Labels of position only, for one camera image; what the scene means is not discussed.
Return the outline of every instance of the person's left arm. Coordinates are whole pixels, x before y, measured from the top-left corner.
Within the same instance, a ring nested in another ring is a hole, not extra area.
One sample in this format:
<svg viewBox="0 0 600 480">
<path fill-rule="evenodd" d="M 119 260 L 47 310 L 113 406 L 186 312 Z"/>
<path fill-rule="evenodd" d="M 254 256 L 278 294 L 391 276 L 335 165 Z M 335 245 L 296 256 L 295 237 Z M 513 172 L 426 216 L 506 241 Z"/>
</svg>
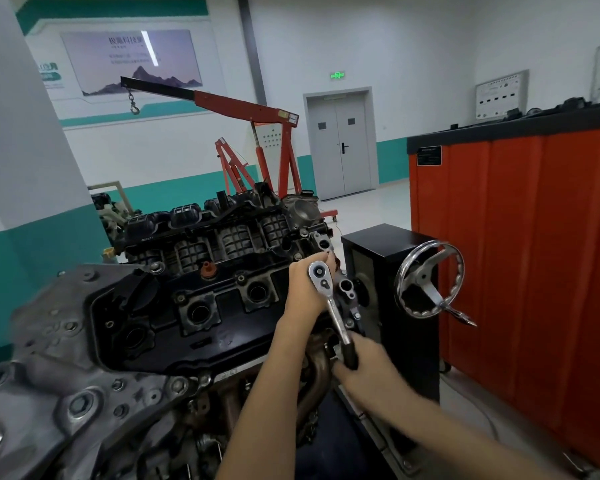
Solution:
<svg viewBox="0 0 600 480">
<path fill-rule="evenodd" d="M 285 313 L 273 336 L 269 355 L 242 408 L 216 478 L 219 480 L 292 479 L 296 466 L 296 416 L 304 349 L 325 300 L 309 279 L 309 265 L 327 262 L 333 253 L 318 253 L 289 267 Z"/>
</svg>

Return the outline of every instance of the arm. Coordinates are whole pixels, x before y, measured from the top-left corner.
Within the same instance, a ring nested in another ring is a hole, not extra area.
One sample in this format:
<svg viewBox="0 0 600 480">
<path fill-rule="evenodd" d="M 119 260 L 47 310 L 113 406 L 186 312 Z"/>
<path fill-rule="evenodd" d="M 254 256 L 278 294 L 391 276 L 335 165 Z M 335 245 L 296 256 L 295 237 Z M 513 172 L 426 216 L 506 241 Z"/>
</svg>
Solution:
<svg viewBox="0 0 600 480">
<path fill-rule="evenodd" d="M 219 480 L 292 479 L 296 466 L 296 416 L 304 349 L 316 318 L 325 306 L 307 268 L 326 261 L 335 270 L 333 253 L 319 253 L 289 267 L 289 293 L 269 355 L 242 408 L 227 446 Z"/>
<path fill-rule="evenodd" d="M 547 472 L 417 395 L 391 363 L 384 347 L 352 333 L 360 359 L 357 371 L 336 362 L 333 373 L 355 401 L 425 448 L 477 480 L 566 479 Z"/>
</svg>

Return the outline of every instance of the red tool cabinet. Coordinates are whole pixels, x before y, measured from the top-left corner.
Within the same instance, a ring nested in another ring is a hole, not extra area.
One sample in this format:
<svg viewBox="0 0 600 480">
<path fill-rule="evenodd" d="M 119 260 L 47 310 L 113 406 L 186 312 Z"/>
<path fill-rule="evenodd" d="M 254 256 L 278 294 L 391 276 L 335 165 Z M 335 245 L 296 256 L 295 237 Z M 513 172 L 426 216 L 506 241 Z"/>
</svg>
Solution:
<svg viewBox="0 0 600 480">
<path fill-rule="evenodd" d="M 442 318 L 441 354 L 600 466 L 600 107 L 407 146 L 413 230 L 462 251 L 478 323 Z"/>
</svg>

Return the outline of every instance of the mountain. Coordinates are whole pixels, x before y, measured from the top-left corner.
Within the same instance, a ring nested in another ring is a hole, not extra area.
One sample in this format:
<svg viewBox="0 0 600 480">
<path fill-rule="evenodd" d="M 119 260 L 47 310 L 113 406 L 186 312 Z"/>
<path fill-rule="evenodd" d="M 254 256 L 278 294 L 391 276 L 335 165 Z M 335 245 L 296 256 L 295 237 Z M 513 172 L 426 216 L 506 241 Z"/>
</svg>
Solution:
<svg viewBox="0 0 600 480">
<path fill-rule="evenodd" d="M 202 86 L 200 81 L 195 79 L 191 79 L 188 82 L 183 82 L 177 77 L 171 76 L 168 79 L 163 79 L 160 76 L 149 74 L 149 72 L 145 71 L 144 67 L 138 67 L 133 75 L 131 76 L 134 79 L 145 80 L 147 82 L 158 82 L 159 84 L 166 84 L 167 86 L 172 86 L 174 88 L 199 88 Z M 100 96 L 103 94 L 119 94 L 126 93 L 127 88 L 123 88 L 120 83 L 117 84 L 107 84 L 102 89 L 94 91 L 92 93 L 82 92 L 83 96 Z"/>
</svg>

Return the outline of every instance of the ratchet wrench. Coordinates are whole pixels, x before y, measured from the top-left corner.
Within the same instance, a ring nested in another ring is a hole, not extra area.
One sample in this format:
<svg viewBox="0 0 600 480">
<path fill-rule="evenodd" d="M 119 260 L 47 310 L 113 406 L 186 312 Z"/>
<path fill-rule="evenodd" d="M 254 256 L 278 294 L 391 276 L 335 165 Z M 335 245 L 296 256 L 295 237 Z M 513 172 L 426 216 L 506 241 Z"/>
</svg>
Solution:
<svg viewBox="0 0 600 480">
<path fill-rule="evenodd" d="M 344 326 L 342 316 L 336 305 L 336 300 L 333 298 L 333 280 L 331 279 L 331 273 L 326 263 L 323 261 L 312 262 L 309 265 L 309 279 L 311 279 L 318 293 L 327 298 L 329 315 L 331 315 L 331 320 L 340 338 L 344 365 L 352 371 L 357 370 L 358 354 L 356 354 L 355 345 Z"/>
</svg>

